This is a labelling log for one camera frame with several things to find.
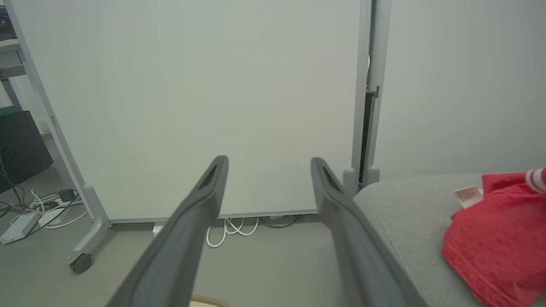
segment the gray floor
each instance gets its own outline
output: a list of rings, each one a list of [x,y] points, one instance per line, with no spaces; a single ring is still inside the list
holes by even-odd
[[[73,187],[54,143],[46,144],[55,162],[21,184],[27,201],[32,198],[31,188],[45,195]],[[0,194],[0,200],[16,202],[11,191]],[[67,218],[82,210],[73,210]],[[0,232],[14,216],[9,213],[0,219]],[[253,224],[247,220],[244,231]],[[84,217],[64,228],[44,229],[0,245],[0,305],[104,306],[152,241],[153,224],[113,227],[91,252],[93,266],[75,275],[62,260],[90,226]],[[211,230],[213,243],[221,239],[222,230],[221,224]],[[205,243],[194,293],[232,307],[345,305],[330,233],[314,216],[284,229],[259,226],[250,237],[230,235],[217,249]]]

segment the gray couch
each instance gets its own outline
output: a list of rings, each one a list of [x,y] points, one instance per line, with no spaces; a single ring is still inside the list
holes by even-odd
[[[480,175],[442,175],[381,181],[355,197],[429,306],[483,306],[440,254],[459,188],[482,185]],[[546,306],[543,294],[532,305]]]

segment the clothing tag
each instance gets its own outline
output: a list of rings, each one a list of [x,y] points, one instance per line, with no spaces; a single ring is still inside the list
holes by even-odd
[[[461,203],[461,206],[465,209],[471,207],[472,205],[480,202],[483,199],[483,196],[477,186],[460,188],[453,193],[455,193],[455,196],[457,196],[459,203]]]

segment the whiteboard frame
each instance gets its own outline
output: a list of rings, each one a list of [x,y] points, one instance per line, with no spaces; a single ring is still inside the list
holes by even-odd
[[[366,155],[362,175],[362,188],[379,181],[379,167],[373,165],[379,126],[379,111],[383,94],[385,64],[389,40],[391,0],[374,0],[373,44],[370,57],[370,80],[368,91],[374,93],[372,98],[368,134],[366,136]]]
[[[17,19],[17,14],[13,10],[12,0],[6,0],[5,6],[8,10],[8,14],[11,19],[11,23],[19,39],[21,49],[26,58],[24,63],[25,70],[31,82],[32,87],[38,93],[38,97],[44,105],[44,109],[47,113],[47,123],[50,128],[51,134],[59,148],[61,156],[67,165],[68,171],[72,180],[75,183],[76,188],[80,192],[85,207],[89,212],[91,220],[94,221],[97,214],[101,215],[101,218],[105,218],[111,223],[144,223],[144,222],[164,222],[169,217],[159,218],[141,218],[141,219],[115,219],[110,220],[107,216],[102,216],[105,211],[95,196],[86,197],[82,193],[86,186],[85,179],[83,178],[76,160],[70,151],[70,147],[63,135],[62,129],[58,121],[56,121],[55,112],[51,106],[49,98],[45,92],[43,83],[38,75],[38,71],[32,59],[32,55],[28,49],[28,44],[25,40],[24,33],[22,32],[21,25]],[[363,127],[364,127],[364,106],[366,97],[366,84],[367,84],[367,62],[370,47],[370,27],[371,27],[371,10],[372,0],[360,0],[360,20],[359,20],[359,37],[358,37],[358,57],[357,57],[357,79],[356,79],[356,93],[355,93],[355,114],[354,114],[354,127],[353,127],[353,149],[351,158],[351,168],[357,173],[352,184],[358,186],[362,142],[363,142]],[[96,199],[98,203],[90,203],[91,199]],[[298,214],[315,214],[316,209],[311,210],[290,210],[290,211],[274,211],[274,212],[254,212],[249,214],[226,214],[220,215],[219,219],[235,218],[235,217],[256,217],[256,216],[281,216],[281,215],[298,215]]]

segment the extension cord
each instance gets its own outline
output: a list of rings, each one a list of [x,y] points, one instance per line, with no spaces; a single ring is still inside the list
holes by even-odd
[[[0,237],[0,243],[6,245],[27,236],[28,232],[34,227],[40,215],[34,212],[25,213],[17,218],[13,225]]]
[[[40,227],[45,227],[46,225],[59,224],[60,222],[64,220],[64,218],[68,215],[68,212],[70,211],[66,209],[67,209],[66,207],[58,208],[42,215],[41,218],[38,220],[38,225],[40,225]]]

